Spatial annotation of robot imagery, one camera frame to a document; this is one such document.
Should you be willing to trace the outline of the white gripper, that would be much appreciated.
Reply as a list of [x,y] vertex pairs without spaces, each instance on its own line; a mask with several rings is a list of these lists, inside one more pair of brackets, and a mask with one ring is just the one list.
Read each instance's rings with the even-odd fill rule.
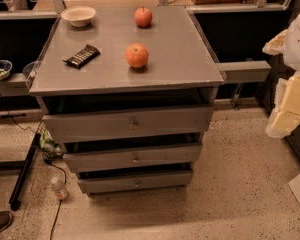
[[281,31],[264,45],[262,52],[268,55],[283,53],[284,63],[296,70],[288,80],[278,80],[275,107],[266,126],[269,137],[284,138],[300,125],[300,13],[288,30]]

